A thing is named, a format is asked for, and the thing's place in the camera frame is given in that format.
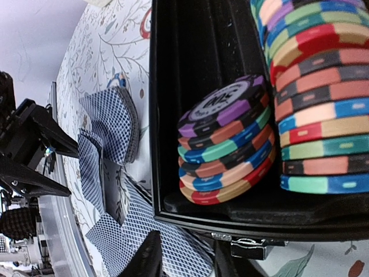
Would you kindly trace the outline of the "grey card deck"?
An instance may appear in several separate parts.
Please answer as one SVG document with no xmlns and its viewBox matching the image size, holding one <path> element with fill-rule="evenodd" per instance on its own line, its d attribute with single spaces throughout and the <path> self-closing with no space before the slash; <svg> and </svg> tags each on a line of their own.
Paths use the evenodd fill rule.
<svg viewBox="0 0 369 277">
<path fill-rule="evenodd" d="M 124 87 L 109 87 L 79 100 L 91 120 L 80 135 L 97 148 L 98 154 L 120 166 L 133 163 L 140 142 L 140 122 L 135 104 Z"/>
</svg>

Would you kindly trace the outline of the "purple 500 poker chip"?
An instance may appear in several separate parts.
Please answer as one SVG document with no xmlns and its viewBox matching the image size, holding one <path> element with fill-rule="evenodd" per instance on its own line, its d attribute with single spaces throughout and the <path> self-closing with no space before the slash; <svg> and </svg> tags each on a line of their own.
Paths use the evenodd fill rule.
<svg viewBox="0 0 369 277">
<path fill-rule="evenodd" d="M 262 75 L 217 89 L 178 122 L 179 188 L 194 204 L 215 205 L 246 193 L 269 171 L 276 146 Z"/>
</svg>

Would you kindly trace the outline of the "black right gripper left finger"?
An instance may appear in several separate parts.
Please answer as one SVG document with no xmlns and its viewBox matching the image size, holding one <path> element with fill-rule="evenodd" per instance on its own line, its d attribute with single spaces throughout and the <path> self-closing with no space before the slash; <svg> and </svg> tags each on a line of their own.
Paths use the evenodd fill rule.
<svg viewBox="0 0 369 277">
<path fill-rule="evenodd" d="M 160 232 L 151 231 L 118 277 L 162 277 Z"/>
</svg>

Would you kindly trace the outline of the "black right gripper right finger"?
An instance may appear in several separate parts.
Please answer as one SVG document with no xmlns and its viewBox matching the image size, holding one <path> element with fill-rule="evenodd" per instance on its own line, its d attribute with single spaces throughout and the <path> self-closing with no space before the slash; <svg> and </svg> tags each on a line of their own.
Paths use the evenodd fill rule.
<svg viewBox="0 0 369 277">
<path fill-rule="evenodd" d="M 255 241 L 254 244 L 232 244 L 228 241 L 214 242 L 215 276 L 268 276 L 258 264 L 256 257 L 265 260 L 274 245 L 269 241 Z"/>
</svg>

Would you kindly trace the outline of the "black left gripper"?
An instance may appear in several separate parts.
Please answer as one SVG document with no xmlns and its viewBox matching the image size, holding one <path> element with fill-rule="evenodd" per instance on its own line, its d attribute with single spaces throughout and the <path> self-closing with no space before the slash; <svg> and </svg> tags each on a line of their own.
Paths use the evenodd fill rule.
<svg viewBox="0 0 369 277">
<path fill-rule="evenodd" d="M 53 170 L 55 152 L 78 158 L 78 143 L 45 107 L 25 99 L 1 126 L 1 188 L 24 197 L 69 197 L 67 187 L 29 168 L 36 168 L 39 160 L 45 159 L 46 167 Z"/>
</svg>

